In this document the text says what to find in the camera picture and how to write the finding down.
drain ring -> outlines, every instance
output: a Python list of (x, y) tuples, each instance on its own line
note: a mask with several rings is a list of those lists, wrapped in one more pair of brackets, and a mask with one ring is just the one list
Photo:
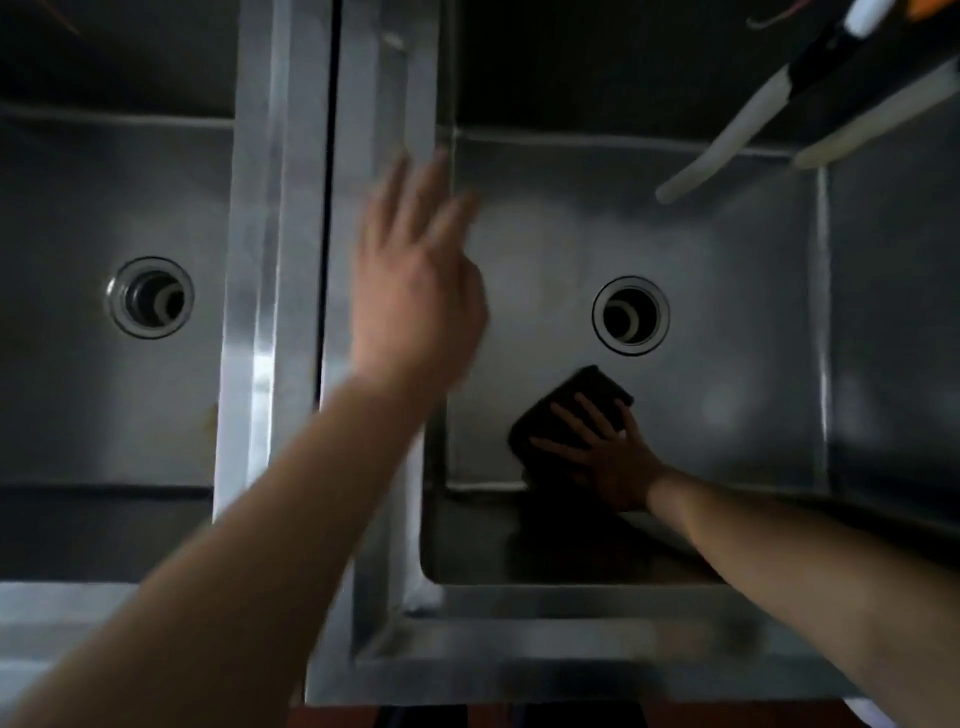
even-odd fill
[(107, 285), (114, 323), (138, 339), (162, 339), (180, 329), (190, 318), (193, 300), (186, 271), (163, 257), (131, 260)]
[(626, 356), (654, 350), (670, 328), (670, 306), (652, 282), (625, 276), (607, 283), (593, 301), (593, 330), (604, 346)]

double sink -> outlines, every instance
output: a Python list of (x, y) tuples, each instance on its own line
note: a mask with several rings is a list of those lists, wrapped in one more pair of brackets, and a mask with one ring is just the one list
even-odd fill
[(960, 108), (808, 174), (802, 110), (660, 206), (703, 148), (678, 138), (783, 51), (713, 18), (748, 49), (724, 85), (631, 3), (579, 28), (496, 5), (245, 0), (233, 119), (4, 107), (0, 702), (347, 374), (356, 221), (401, 145), (447, 144), (480, 192), (491, 325), (345, 575), (308, 703), (852, 694), (699, 559), (530, 507), (506, 432), (590, 364), (672, 464), (954, 561)]

